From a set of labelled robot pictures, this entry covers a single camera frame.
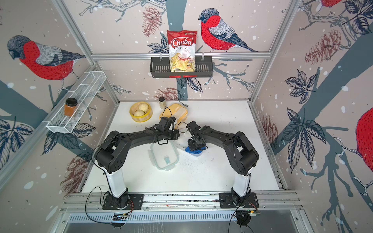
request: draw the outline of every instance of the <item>red chip bag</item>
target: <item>red chip bag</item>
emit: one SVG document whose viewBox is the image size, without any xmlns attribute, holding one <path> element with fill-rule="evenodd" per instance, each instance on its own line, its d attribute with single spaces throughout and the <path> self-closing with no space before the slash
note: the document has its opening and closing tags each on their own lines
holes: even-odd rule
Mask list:
<svg viewBox="0 0 373 233">
<path fill-rule="evenodd" d="M 195 71 L 197 31 L 167 31 L 171 72 Z"/>
</svg>

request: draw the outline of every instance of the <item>black mounting plate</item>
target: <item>black mounting plate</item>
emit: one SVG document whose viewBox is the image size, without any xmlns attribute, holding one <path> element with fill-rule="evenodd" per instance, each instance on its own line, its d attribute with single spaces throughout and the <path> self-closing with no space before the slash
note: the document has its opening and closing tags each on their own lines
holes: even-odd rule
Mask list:
<svg viewBox="0 0 373 233">
<path fill-rule="evenodd" d="M 220 200 L 220 208 L 222 209 L 230 209 L 230 208 L 238 207 L 234 204 L 233 199 L 232 199 L 232 193 L 230 192 L 219 193 L 219 200 Z M 250 203 L 253 204 L 256 208 L 259 208 L 258 199 L 257 199 L 256 193 L 254 192 L 251 192 L 250 196 L 245 201 L 245 205 L 243 206 L 243 208 L 255 208 Z"/>
<path fill-rule="evenodd" d="M 134 210 L 141 210 L 142 206 L 142 200 L 144 198 L 143 194 L 128 194 L 129 200 L 133 202 L 134 204 Z M 109 195 L 106 195 L 105 201 L 104 201 L 104 206 L 102 207 L 103 210 L 118 210 L 117 204 L 115 204 L 114 201 L 111 200 L 111 197 Z M 130 210 L 131 209 L 131 204 L 127 205 L 124 210 Z"/>
</svg>

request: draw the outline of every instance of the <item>white tabletop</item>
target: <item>white tabletop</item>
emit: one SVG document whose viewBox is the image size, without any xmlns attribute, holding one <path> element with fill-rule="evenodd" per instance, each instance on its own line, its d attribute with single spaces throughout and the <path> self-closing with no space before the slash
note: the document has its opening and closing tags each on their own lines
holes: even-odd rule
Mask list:
<svg viewBox="0 0 373 233">
<path fill-rule="evenodd" d="M 163 110 L 158 102 L 149 102 L 153 116 L 144 123 L 131 119 L 129 108 L 135 102 L 121 102 L 108 132 L 116 130 L 120 133 L 131 133 L 144 130 L 145 127 L 159 123 L 159 115 Z M 246 101 L 188 101 L 187 123 L 196 121 L 202 126 L 226 132 L 242 131 L 259 153 L 256 167 L 251 170 L 250 187 L 253 191 L 279 190 L 275 176 L 262 145 L 254 119 Z M 187 147 L 189 133 L 182 134 L 177 144 Z M 132 148 L 124 165 L 123 178 L 129 192 L 230 192 L 235 171 L 231 168 L 225 151 L 213 144 L 199 157 L 195 157 L 178 149 L 179 162 L 169 170 L 158 170 L 149 159 L 150 144 Z M 108 189 L 102 171 L 93 166 L 83 187 L 83 192 L 90 192 L 100 186 L 103 192 Z"/>
</svg>

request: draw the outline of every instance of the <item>wall shelf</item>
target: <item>wall shelf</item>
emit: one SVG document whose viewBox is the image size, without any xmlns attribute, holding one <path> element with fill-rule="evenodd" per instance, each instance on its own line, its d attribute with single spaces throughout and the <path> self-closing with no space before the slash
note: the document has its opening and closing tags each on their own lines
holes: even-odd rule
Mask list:
<svg viewBox="0 0 373 233">
<path fill-rule="evenodd" d="M 62 105 L 49 121 L 47 128 L 53 133 L 71 133 L 105 80 L 106 75 L 102 71 L 88 72 L 82 83 L 74 91 L 67 93 L 69 98 L 78 100 L 72 117 L 65 116 L 65 105 Z"/>
</svg>

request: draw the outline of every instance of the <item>spice bottle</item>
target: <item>spice bottle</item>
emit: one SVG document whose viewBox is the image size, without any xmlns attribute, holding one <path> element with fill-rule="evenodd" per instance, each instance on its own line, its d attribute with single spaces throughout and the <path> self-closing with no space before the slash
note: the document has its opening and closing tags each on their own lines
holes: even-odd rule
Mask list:
<svg viewBox="0 0 373 233">
<path fill-rule="evenodd" d="M 65 116 L 72 117 L 77 105 L 78 101 L 75 98 L 67 98 L 65 103 Z"/>
<path fill-rule="evenodd" d="M 159 106 L 162 109 L 165 109 L 167 107 L 166 100 L 164 99 L 164 97 L 159 97 Z"/>
</svg>

